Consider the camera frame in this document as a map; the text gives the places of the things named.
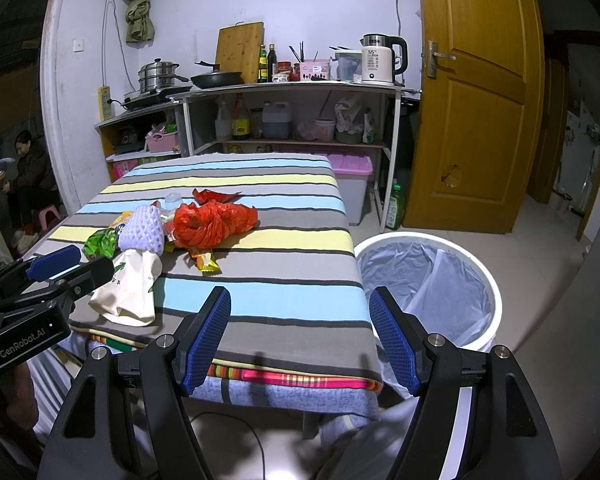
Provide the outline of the green snack bag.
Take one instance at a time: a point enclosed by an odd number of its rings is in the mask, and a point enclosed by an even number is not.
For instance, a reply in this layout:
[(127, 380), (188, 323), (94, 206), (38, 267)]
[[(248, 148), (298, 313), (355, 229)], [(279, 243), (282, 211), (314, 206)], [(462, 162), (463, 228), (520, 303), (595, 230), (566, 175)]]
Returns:
[(97, 230), (89, 237), (83, 245), (83, 255), (88, 260), (99, 257), (114, 258), (118, 247), (118, 232), (116, 229)]

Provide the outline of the white printed paper bag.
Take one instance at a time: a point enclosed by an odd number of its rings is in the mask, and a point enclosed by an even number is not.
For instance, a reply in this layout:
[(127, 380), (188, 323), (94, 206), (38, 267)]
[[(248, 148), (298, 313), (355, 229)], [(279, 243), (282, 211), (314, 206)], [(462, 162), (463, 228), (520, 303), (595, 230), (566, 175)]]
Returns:
[(129, 249), (112, 263), (114, 276), (93, 292), (88, 305), (116, 324), (150, 325), (156, 318), (154, 285), (162, 273), (160, 257), (148, 250)]

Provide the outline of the white foam fruit net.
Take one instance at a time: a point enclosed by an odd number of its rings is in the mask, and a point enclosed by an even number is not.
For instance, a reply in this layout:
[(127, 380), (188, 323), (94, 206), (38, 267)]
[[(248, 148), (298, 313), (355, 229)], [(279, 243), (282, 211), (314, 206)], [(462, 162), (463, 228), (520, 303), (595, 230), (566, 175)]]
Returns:
[(122, 252), (138, 250), (161, 256), (164, 247), (164, 232), (160, 209), (156, 206), (138, 206), (118, 236), (118, 247)]

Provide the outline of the yellow small snack packet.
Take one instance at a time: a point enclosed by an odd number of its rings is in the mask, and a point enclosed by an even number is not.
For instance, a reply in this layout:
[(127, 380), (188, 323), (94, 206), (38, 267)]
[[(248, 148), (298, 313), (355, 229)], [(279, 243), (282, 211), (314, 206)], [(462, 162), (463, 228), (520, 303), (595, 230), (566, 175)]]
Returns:
[(189, 259), (192, 260), (195, 268), (202, 275), (215, 275), (221, 273), (221, 268), (219, 263), (215, 261), (212, 250), (208, 250), (208, 252), (202, 252), (201, 250), (195, 248), (187, 249)]

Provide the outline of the clear plastic cup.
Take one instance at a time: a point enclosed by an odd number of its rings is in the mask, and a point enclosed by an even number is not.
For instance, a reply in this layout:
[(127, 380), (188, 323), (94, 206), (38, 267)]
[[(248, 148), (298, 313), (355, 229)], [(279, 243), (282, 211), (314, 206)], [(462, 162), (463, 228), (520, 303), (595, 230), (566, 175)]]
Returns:
[(183, 199), (180, 193), (172, 192), (169, 193), (164, 199), (164, 209), (168, 211), (174, 211), (178, 209), (179, 206), (183, 203)]

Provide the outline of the red plastic bag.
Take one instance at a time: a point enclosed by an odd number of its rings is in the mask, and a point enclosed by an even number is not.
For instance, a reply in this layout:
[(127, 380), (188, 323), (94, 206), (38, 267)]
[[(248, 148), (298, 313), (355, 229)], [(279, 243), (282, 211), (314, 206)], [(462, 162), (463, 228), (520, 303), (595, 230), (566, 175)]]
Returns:
[(212, 200), (202, 206), (184, 204), (174, 212), (174, 243), (201, 250), (219, 247), (233, 235), (250, 232), (259, 222), (256, 208)]

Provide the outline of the yellow biscuit bag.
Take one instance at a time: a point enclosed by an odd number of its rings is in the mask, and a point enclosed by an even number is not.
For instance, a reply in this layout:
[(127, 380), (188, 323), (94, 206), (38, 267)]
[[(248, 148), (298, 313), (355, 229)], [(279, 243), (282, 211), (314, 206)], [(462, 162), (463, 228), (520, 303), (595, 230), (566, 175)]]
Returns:
[(132, 211), (123, 211), (121, 214), (114, 219), (113, 222), (110, 223), (109, 229), (122, 229), (126, 222), (129, 221), (129, 218), (132, 216)]

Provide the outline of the red wrapper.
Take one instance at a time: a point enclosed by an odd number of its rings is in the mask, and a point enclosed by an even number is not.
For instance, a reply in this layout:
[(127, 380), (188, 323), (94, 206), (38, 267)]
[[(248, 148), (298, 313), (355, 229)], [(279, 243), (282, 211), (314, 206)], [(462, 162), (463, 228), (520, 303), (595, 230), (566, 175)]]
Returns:
[(203, 190), (193, 189), (193, 198), (198, 206), (204, 206), (205, 204), (210, 203), (233, 203), (235, 200), (238, 200), (240, 196), (242, 196), (240, 193), (221, 193), (208, 190), (208, 188), (204, 188)]

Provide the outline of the white round trash bin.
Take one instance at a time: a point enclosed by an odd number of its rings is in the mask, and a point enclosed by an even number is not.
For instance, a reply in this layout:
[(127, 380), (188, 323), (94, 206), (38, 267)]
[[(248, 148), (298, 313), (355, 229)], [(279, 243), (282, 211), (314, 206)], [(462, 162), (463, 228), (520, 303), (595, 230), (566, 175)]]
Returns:
[(427, 332), (460, 348), (491, 349), (502, 295), (491, 272), (467, 249), (437, 235), (396, 231), (363, 240), (354, 253), (366, 295), (385, 286)]

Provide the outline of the seated person in background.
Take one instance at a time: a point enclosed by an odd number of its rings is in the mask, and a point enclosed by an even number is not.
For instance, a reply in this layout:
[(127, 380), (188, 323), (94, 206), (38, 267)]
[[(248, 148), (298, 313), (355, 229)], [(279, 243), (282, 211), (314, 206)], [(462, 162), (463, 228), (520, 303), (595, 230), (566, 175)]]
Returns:
[(55, 203), (58, 188), (43, 145), (26, 129), (18, 133), (14, 147), (18, 155), (17, 175), (3, 184), (3, 191), (23, 212), (38, 211)]

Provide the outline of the green detergent bottle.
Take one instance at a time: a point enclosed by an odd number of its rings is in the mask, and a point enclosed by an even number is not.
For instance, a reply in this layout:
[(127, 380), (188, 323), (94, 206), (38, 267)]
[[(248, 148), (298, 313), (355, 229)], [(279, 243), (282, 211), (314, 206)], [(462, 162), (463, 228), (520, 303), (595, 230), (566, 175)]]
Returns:
[(402, 185), (395, 183), (392, 186), (386, 218), (386, 227), (397, 230), (402, 226), (405, 209), (405, 192)]

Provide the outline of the striped table cloth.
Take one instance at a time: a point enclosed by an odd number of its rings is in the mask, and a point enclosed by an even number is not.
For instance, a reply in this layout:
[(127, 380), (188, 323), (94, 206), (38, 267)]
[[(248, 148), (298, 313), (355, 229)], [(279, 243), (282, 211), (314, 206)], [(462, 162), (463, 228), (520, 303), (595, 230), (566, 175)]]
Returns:
[(125, 326), (81, 300), (71, 328), (142, 348), (198, 311), (212, 288), (230, 292), (232, 318), (216, 352), (228, 378), (276, 386), (377, 391), (381, 378), (368, 303), (334, 170), (321, 155), (208, 154), (138, 166), (110, 184), (33, 248), (42, 256), (82, 246), (120, 214), (171, 193), (232, 194), (258, 224), (224, 240), (207, 275), (186, 252), (166, 250), (155, 282), (155, 319)]

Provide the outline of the pink plastic basket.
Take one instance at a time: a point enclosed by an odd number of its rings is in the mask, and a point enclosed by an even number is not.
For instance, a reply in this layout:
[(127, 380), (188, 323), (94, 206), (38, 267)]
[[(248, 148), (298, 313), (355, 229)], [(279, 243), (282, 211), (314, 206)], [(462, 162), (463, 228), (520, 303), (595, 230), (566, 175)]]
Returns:
[(145, 141), (149, 153), (172, 153), (180, 149), (180, 140), (176, 131), (154, 131), (146, 136)]

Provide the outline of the pink lid storage box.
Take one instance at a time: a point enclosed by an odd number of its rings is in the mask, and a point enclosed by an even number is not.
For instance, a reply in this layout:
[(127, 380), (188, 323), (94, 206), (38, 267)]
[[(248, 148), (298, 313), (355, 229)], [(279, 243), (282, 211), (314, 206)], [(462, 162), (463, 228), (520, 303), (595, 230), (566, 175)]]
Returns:
[(363, 215), (367, 185), (373, 163), (367, 155), (327, 154), (344, 203), (348, 222), (357, 226)]

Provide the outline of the induction cooktop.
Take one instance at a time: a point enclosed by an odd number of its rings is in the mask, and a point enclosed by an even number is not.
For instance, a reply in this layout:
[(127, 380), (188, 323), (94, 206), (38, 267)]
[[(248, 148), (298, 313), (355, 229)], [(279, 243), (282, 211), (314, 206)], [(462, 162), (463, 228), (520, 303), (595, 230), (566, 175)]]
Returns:
[(191, 88), (193, 88), (191, 84), (182, 84), (181, 86), (151, 89), (146, 92), (131, 92), (123, 98), (121, 106), (125, 110), (139, 110), (140, 108), (167, 103), (170, 101), (171, 96), (189, 92)]

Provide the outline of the steel steamer pot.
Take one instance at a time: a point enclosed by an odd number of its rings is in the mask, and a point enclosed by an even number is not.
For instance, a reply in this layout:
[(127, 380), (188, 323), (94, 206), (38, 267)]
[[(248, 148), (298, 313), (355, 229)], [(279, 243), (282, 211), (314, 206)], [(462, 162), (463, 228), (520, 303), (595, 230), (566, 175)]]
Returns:
[(143, 65), (137, 73), (140, 93), (158, 91), (173, 87), (178, 81), (187, 82), (188, 78), (178, 74), (180, 64), (155, 58)]

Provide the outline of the orange wooden door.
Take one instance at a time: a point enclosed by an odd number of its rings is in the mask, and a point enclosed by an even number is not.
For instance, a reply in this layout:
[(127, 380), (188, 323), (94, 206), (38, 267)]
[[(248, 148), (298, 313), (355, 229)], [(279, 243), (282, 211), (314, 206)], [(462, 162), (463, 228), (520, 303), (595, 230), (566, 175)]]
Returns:
[(422, 97), (404, 223), (508, 233), (544, 94), (538, 0), (422, 0)]

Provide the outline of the black frying pan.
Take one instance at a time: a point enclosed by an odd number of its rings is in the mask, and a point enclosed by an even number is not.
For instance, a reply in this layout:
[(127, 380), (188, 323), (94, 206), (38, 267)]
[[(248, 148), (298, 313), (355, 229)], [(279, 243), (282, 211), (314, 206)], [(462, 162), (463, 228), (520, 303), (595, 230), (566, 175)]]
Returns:
[(190, 81), (199, 89), (222, 88), (243, 84), (242, 73), (234, 70), (221, 70), (218, 63), (197, 62), (197, 65), (210, 68), (210, 72), (190, 77)]

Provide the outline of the grey oil jug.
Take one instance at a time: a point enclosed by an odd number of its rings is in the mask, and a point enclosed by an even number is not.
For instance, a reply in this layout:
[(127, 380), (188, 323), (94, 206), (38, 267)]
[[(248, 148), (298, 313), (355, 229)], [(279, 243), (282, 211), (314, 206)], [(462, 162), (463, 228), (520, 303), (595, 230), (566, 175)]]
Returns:
[(292, 124), (291, 107), (288, 102), (266, 102), (261, 116), (262, 136), (265, 139), (287, 140)]

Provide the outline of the white metal shelf rack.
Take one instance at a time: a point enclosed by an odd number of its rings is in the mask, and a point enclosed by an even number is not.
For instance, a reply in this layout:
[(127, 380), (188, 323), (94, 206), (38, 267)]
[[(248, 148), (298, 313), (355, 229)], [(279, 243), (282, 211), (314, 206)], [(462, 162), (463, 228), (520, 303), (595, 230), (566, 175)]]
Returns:
[(213, 150), (368, 156), (370, 199), (383, 231), (401, 128), (419, 108), (415, 93), (400, 84), (328, 80), (194, 87), (171, 101), (186, 156)]

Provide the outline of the green hanging cloth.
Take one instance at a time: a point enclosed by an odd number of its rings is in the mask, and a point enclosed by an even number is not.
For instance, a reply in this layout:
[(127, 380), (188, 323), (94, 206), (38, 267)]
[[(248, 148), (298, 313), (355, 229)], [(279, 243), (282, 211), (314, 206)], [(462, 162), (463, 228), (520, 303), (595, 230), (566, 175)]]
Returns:
[(140, 44), (154, 39), (154, 24), (150, 19), (150, 0), (123, 0), (126, 4), (124, 18), (126, 23), (125, 42)]

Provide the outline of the wooden cutting board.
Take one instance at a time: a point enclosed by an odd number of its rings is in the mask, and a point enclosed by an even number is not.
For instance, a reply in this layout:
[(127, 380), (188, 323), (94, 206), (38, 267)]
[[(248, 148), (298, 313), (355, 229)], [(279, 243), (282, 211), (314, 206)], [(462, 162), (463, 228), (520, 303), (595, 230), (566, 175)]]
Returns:
[(258, 80), (263, 36), (263, 22), (221, 28), (216, 43), (215, 63), (224, 72), (241, 72), (245, 84), (254, 84)]

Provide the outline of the clear plastic container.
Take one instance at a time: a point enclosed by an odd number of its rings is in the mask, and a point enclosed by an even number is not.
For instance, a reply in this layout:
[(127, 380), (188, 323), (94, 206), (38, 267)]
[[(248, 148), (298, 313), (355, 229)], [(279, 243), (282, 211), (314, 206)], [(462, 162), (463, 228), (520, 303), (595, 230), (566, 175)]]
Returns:
[(362, 81), (362, 52), (360, 50), (337, 50), (334, 53), (336, 74), (339, 81)]

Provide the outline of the pink utensil holder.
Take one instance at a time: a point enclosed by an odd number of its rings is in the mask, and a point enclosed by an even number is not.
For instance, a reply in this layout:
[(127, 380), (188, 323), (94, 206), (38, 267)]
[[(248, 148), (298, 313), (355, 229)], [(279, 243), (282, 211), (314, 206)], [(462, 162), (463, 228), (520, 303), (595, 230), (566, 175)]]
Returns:
[(300, 63), (301, 81), (320, 81), (330, 79), (330, 59), (313, 60)]

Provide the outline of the white electric kettle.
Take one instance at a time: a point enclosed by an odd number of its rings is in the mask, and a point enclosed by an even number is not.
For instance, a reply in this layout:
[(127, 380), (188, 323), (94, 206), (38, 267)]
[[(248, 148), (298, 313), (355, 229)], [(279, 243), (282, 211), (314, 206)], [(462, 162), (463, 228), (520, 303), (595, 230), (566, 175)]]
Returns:
[(365, 34), (362, 46), (362, 81), (366, 84), (395, 84), (406, 72), (408, 47), (399, 36)]

